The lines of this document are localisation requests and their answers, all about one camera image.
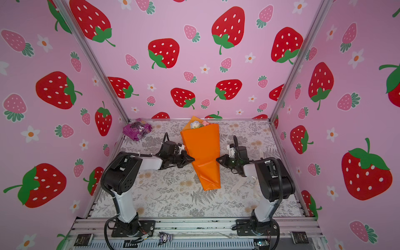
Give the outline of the orange wrapping paper sheet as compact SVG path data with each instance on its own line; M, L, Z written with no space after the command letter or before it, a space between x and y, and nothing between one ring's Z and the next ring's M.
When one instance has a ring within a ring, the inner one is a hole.
M203 122L193 116L181 131L183 144L187 153L195 158L192 165L204 191L220 189L220 164L216 162L220 157L219 124L191 129L190 124L196 120Z

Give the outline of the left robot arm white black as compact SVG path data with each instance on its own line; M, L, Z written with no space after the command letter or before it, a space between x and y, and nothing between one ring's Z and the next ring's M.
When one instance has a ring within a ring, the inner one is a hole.
M161 148L156 154L120 152L104 170L100 185L112 197L116 215L105 224L105 235L111 230L112 237L143 237L154 232L154 221L140 221L133 205L134 183L141 170L165 170L183 168L195 158L185 146L169 140L165 133Z

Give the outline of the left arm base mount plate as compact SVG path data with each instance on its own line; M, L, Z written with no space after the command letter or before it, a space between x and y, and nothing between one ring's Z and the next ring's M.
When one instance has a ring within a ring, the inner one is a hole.
M154 233L156 221L154 220L136 220L130 223L123 223L119 220L114 225L111 237L142 237L144 235L152 236Z

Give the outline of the white ribbon strip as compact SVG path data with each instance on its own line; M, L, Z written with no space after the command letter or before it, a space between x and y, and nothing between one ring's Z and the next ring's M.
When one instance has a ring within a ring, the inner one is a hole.
M254 188L252 178L241 178L231 189L236 196L248 195Z

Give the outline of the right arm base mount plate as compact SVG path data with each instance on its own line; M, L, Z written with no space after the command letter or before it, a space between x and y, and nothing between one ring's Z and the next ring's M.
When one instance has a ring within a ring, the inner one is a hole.
M280 234L279 225L275 221L265 223L252 219L238 219L231 228L236 231L238 236L278 236Z

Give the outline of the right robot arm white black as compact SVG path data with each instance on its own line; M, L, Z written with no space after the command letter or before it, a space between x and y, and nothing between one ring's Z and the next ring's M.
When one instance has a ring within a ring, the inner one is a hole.
M250 219L237 220L232 227L239 236L279 235L279 225L274 214L284 199L295 193L295 184L281 159L268 157L250 160L247 149L239 146L237 137L227 146L228 154L216 159L220 165L242 177L258 180L262 196L252 210Z

